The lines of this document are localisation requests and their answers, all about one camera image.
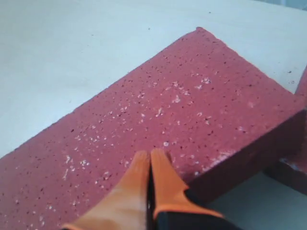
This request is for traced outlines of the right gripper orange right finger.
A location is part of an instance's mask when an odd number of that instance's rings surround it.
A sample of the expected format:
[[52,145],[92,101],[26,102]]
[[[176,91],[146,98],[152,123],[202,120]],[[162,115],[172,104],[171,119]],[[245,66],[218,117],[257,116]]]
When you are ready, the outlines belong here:
[[153,149],[150,155],[155,194],[153,212],[155,219],[163,212],[223,217],[216,211],[201,207],[188,200],[184,192],[189,189],[189,186],[177,174],[163,149]]

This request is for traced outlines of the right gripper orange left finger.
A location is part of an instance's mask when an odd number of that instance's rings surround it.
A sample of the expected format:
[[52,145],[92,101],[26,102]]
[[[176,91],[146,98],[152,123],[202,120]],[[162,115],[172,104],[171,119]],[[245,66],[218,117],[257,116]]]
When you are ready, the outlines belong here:
[[145,230],[150,158],[146,151],[135,153],[118,184],[96,206],[63,230]]

